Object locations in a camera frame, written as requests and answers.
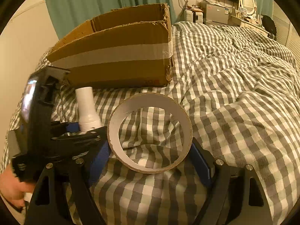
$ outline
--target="cardboard box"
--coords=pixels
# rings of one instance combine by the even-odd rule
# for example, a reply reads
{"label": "cardboard box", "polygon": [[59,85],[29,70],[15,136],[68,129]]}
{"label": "cardboard box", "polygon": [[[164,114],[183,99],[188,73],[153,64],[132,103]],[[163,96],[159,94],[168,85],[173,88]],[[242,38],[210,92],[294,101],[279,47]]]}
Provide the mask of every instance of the cardboard box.
{"label": "cardboard box", "polygon": [[71,70],[68,80],[76,88],[165,86],[174,60],[169,7],[126,7],[87,20],[58,41],[47,59]]}

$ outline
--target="gingham fabric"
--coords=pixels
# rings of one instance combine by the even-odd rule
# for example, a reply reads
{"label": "gingham fabric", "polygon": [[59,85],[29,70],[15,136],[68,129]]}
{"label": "gingham fabric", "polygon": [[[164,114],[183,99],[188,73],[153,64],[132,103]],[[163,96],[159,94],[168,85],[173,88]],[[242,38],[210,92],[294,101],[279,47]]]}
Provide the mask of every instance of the gingham fabric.
{"label": "gingham fabric", "polygon": [[[172,32],[171,83],[94,90],[102,123],[131,95],[157,92],[173,98],[188,113],[204,149],[232,166],[253,165],[274,224],[280,224],[300,194],[300,77],[294,56],[248,28],[179,22]],[[46,56],[38,67],[49,64]],[[20,106],[10,129],[18,126],[19,112]],[[74,89],[61,88],[52,120],[78,120]],[[127,155],[147,167],[168,165],[182,148],[178,122],[157,108],[133,112],[119,135]],[[6,144],[2,166],[7,163]],[[188,159],[167,172],[146,175],[129,170],[113,155],[91,192],[107,224],[191,224],[206,198]],[[73,219],[80,223],[68,197]]]}

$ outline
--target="white inner surface of ring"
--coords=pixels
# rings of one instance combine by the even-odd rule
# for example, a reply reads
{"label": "white inner surface of ring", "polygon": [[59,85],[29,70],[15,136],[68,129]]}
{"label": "white inner surface of ring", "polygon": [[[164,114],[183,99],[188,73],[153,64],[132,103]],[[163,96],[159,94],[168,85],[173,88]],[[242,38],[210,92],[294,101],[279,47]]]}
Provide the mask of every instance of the white inner surface of ring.
{"label": "white inner surface of ring", "polygon": [[[159,107],[164,109],[167,113],[173,114],[182,127],[184,133],[182,151],[179,154],[178,159],[169,166],[156,169],[143,167],[131,160],[122,149],[119,139],[119,128],[123,120],[130,113],[143,107]],[[113,152],[127,167],[141,173],[160,173],[177,166],[188,154],[192,143],[192,137],[193,131],[191,121],[184,109],[173,99],[157,93],[142,93],[126,99],[115,109],[108,125],[108,141]]]}

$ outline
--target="plaid bedding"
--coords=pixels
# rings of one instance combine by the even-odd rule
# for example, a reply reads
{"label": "plaid bedding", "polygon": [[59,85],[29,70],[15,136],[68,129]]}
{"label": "plaid bedding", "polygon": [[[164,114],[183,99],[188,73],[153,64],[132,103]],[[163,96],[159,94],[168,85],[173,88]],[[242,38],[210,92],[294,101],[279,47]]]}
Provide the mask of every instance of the plaid bedding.
{"label": "plaid bedding", "polygon": [[[94,90],[97,113],[107,125],[114,108],[131,95],[157,92],[179,102],[193,135],[215,158],[255,168],[274,224],[300,195],[300,77],[289,49],[248,28],[179,22],[173,26],[173,80],[163,88]],[[50,64],[47,53],[38,68]],[[10,129],[17,128],[20,105]],[[78,120],[75,91],[62,86],[52,120]],[[140,165],[162,167],[181,150],[181,128],[172,115],[143,108],[121,125],[120,142]],[[4,149],[2,169],[8,164]],[[192,224],[206,189],[186,159],[164,173],[129,170],[111,155],[91,188],[107,224]],[[80,223],[70,188],[70,211]]]}

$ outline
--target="silver bolt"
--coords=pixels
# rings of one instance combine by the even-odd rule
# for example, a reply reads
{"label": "silver bolt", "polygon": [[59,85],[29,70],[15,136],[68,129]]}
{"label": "silver bolt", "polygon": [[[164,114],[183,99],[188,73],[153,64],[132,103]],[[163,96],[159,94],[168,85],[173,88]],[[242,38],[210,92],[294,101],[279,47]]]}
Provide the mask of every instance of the silver bolt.
{"label": "silver bolt", "polygon": [[250,164],[247,164],[247,165],[246,165],[246,168],[247,168],[249,171],[252,171],[252,170],[253,170],[253,166],[251,166]]}
{"label": "silver bolt", "polygon": [[53,163],[48,163],[47,165],[46,165],[46,168],[47,169],[50,169],[50,168],[52,168],[53,167]]}
{"label": "silver bolt", "polygon": [[224,164],[224,161],[221,160],[221,159],[217,159],[216,160],[216,163],[219,165],[219,166],[222,166]]}
{"label": "silver bolt", "polygon": [[82,158],[76,159],[76,163],[77,163],[77,164],[81,164],[81,163],[83,163],[83,161],[84,161],[84,160],[83,160]]}

